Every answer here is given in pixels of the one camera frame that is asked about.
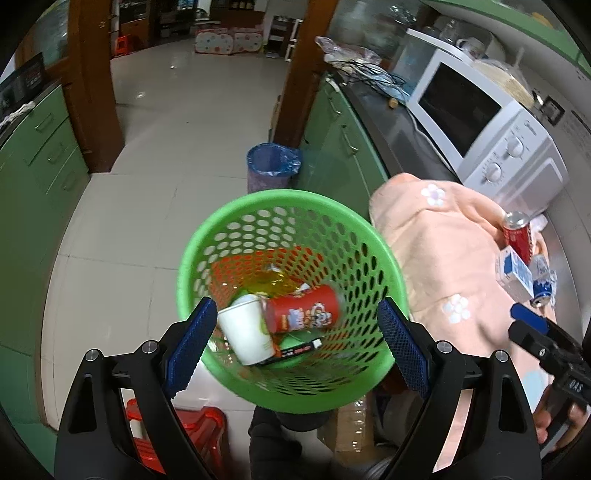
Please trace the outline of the person's right hand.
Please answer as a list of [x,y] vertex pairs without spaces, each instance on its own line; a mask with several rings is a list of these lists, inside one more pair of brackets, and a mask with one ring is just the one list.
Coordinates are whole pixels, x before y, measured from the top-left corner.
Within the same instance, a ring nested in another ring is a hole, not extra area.
[[[534,425],[536,428],[536,434],[539,444],[543,444],[548,437],[547,428],[551,424],[552,415],[548,411],[547,404],[548,404],[548,397],[552,391],[552,387],[548,386],[538,403],[536,410],[533,413],[533,420]],[[590,415],[590,408],[587,407],[585,410],[581,409],[577,404],[573,404],[570,407],[568,418],[570,422],[570,427],[566,431],[566,433],[562,436],[562,438],[556,443],[554,449],[561,449],[571,443],[580,431],[583,429],[585,424],[588,421]]]

